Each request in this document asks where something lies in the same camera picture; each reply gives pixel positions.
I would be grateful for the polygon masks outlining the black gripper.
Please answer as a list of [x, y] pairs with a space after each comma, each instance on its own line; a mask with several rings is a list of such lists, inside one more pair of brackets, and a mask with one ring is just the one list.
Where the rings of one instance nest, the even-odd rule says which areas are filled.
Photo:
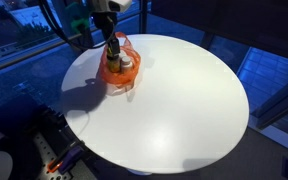
[[102, 31], [104, 39], [109, 41], [107, 47], [108, 60], [114, 60], [114, 56], [118, 56], [120, 53], [119, 40], [115, 36], [117, 14], [115, 12], [94, 13], [93, 20], [95, 26]]

